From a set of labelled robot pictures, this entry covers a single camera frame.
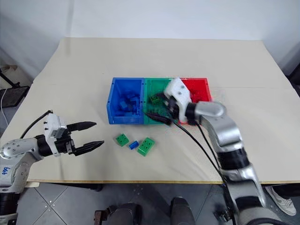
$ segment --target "wire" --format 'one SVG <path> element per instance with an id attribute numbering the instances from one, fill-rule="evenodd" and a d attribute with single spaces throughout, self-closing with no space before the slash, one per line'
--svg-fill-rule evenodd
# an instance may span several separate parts
<path id="1" fill-rule="evenodd" d="M 190 138 L 192 138 L 193 141 L 197 143 L 197 145 L 199 145 L 199 147 L 202 149 L 202 151 L 204 152 L 204 154 L 206 155 L 206 157 L 209 159 L 209 161 L 211 162 L 211 164 L 212 164 L 212 165 L 214 166 L 214 168 L 216 169 L 217 173 L 221 176 L 221 178 L 223 178 L 221 172 L 218 170 L 218 168 L 216 167 L 216 165 L 213 163 L 213 161 L 211 160 L 210 156 L 209 156 L 209 155 L 207 154 L 207 152 L 205 151 L 204 147 L 203 147 L 203 146 L 202 146 L 202 145 L 194 138 L 194 136 L 193 136 L 190 132 L 188 132 L 184 127 L 182 127 L 181 125 L 179 125 L 178 123 L 176 123 L 174 120 L 173 120 L 173 123 L 174 123 L 177 127 L 179 127 L 181 130 L 183 130 L 187 135 L 189 135 Z"/>
<path id="2" fill-rule="evenodd" d="M 24 133 L 21 135 L 21 139 L 24 138 L 24 136 L 26 135 L 26 133 L 37 123 L 39 122 L 41 119 L 43 119 L 46 115 L 48 115 L 49 113 L 52 113 L 52 110 L 48 110 L 47 112 L 45 112 L 43 115 L 41 115 L 39 118 L 37 118 L 35 121 L 33 121 L 33 123 L 31 123 L 29 125 L 29 127 L 27 127 L 27 129 L 24 131 Z"/>
<path id="3" fill-rule="evenodd" d="M 4 112 L 3 112 L 3 109 L 2 109 L 2 100 L 3 100 L 3 97 L 4 97 L 4 95 L 5 95 L 5 93 L 6 93 L 7 90 L 8 90 L 8 89 L 6 88 L 5 91 L 4 91 L 4 93 L 3 93 L 3 95 L 2 95 L 1 103 L 0 103 L 0 108 L 1 108 L 2 115 L 3 115 L 4 119 L 5 119 L 6 125 L 7 125 L 7 127 L 8 127 L 8 120 L 6 119 L 6 116 L 5 116 L 5 114 L 4 114 Z"/>
<path id="4" fill-rule="evenodd" d="M 219 162 L 218 162 L 217 157 L 216 157 L 216 155 L 215 155 L 215 152 L 214 152 L 214 150 L 212 149 L 212 147 L 211 147 L 210 143 L 208 142 L 207 138 L 205 137 L 204 132 L 203 132 L 201 126 L 199 125 L 199 123 L 198 123 L 197 121 L 196 121 L 196 126 L 199 128 L 199 130 L 200 130 L 200 132 L 201 132 L 201 134 L 202 134 L 202 136 L 203 136 L 205 142 L 207 143 L 207 145 L 208 145 L 208 147 L 209 147 L 209 149 L 210 149 L 212 155 L 213 155 L 214 158 L 215 158 L 215 161 L 216 161 L 216 163 L 217 163 L 217 166 L 218 166 L 219 169 L 220 169 L 220 165 L 219 165 Z"/>

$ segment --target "green block held by gripper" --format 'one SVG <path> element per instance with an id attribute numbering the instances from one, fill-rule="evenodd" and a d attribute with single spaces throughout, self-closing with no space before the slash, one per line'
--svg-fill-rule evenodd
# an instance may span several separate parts
<path id="1" fill-rule="evenodd" d="M 125 144 L 127 144 L 129 142 L 128 138 L 125 136 L 125 134 L 121 134 L 120 136 L 118 136 L 117 138 L 117 142 L 119 143 L 119 145 L 121 147 L 123 147 Z"/>
<path id="2" fill-rule="evenodd" d="M 142 144 L 139 146 L 139 149 L 137 150 L 138 153 L 140 153 L 143 156 L 146 156 L 149 150 L 154 145 L 154 140 L 146 137 L 146 139 L 142 142 Z"/>

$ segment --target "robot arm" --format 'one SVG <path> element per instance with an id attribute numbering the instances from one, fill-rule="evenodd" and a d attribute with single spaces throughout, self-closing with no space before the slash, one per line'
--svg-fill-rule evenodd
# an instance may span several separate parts
<path id="1" fill-rule="evenodd" d="M 179 78 L 170 81 L 164 96 L 173 119 L 189 123 L 198 121 L 208 131 L 221 167 L 219 170 L 227 186 L 235 221 L 239 225 L 249 225 L 255 220 L 255 224 L 267 224 L 262 220 L 267 218 L 270 221 L 268 224 L 285 224 L 280 222 L 275 213 L 265 208 L 262 186 L 247 158 L 240 131 L 226 114 L 226 108 L 218 102 L 192 103 L 189 90 Z"/>
<path id="2" fill-rule="evenodd" d="M 30 167 L 44 157 L 61 153 L 84 154 L 98 148 L 104 141 L 90 142 L 76 148 L 71 132 L 88 129 L 94 122 L 65 125 L 55 114 L 49 114 L 44 122 L 45 135 L 12 140 L 0 149 L 0 225 L 15 224 L 17 201 L 24 190 Z"/>

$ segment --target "person's foot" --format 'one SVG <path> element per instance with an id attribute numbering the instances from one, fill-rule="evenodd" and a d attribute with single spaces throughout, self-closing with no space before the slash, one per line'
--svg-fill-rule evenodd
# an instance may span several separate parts
<path id="1" fill-rule="evenodd" d="M 266 187 L 267 192 L 275 202 L 275 204 L 287 215 L 295 216 L 297 211 L 291 199 L 285 199 L 277 194 L 273 187 Z"/>

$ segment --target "plastic bin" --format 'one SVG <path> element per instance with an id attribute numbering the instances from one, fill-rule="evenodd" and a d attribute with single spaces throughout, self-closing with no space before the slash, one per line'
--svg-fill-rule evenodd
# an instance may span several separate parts
<path id="1" fill-rule="evenodd" d="M 167 115 L 163 103 L 152 104 L 150 97 L 163 92 L 172 78 L 145 78 L 143 111 L 153 111 Z M 192 102 L 211 101 L 210 89 L 206 78 L 181 78 L 191 93 Z M 162 124 L 144 115 L 144 124 Z"/>
<path id="2" fill-rule="evenodd" d="M 110 124 L 143 124 L 144 78 L 113 78 L 107 100 Z"/>

